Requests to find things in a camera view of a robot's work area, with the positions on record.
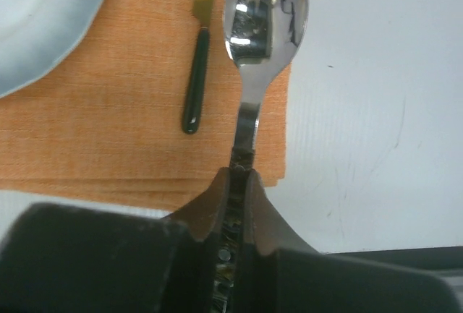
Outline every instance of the silver spoon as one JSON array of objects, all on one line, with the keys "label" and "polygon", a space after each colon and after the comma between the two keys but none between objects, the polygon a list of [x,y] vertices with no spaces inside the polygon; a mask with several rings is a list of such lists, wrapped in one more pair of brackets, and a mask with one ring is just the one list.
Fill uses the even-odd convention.
[{"label": "silver spoon", "polygon": [[225,46],[242,78],[232,169],[252,168],[260,106],[267,87],[297,52],[308,5],[308,0],[225,0]]}]

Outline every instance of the utensil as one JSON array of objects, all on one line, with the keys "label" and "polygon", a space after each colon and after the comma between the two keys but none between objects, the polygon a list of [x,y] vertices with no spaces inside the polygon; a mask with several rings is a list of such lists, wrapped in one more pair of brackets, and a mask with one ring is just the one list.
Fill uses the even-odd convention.
[{"label": "utensil", "polygon": [[204,83],[208,65],[209,23],[214,0],[194,0],[193,15],[200,21],[195,55],[193,58],[190,83],[185,97],[182,129],[186,134],[194,134],[200,126],[201,108],[203,107]]},{"label": "utensil", "polygon": [[297,52],[308,0],[225,0],[225,46],[242,78],[230,168],[249,171],[267,87]]},{"label": "utensil", "polygon": [[0,97],[48,74],[80,43],[103,0],[0,0]]}]

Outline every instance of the plate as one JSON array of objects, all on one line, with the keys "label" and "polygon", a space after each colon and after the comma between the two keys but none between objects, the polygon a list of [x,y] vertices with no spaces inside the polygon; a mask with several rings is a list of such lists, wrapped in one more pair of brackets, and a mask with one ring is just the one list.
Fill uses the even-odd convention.
[{"label": "plate", "polygon": [[84,38],[103,0],[0,0],[0,97],[39,80]]}]

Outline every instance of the white tabletop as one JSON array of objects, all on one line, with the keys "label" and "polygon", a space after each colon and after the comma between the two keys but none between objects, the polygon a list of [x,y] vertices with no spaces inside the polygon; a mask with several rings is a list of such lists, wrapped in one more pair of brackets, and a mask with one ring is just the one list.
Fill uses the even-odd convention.
[{"label": "white tabletop", "polygon": [[[462,4],[310,0],[268,196],[317,250],[463,244]],[[0,235],[40,199],[0,193]]]}]

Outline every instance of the dark green knife handle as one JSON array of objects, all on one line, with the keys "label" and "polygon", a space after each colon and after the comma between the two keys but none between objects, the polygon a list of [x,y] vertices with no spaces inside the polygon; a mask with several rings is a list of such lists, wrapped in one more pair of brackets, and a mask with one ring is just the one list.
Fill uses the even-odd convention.
[{"label": "dark green knife handle", "polygon": [[185,134],[194,134],[200,127],[201,108],[203,107],[205,73],[208,67],[209,29],[202,27],[197,35],[195,57],[191,66],[190,84],[182,118],[182,130]]}]

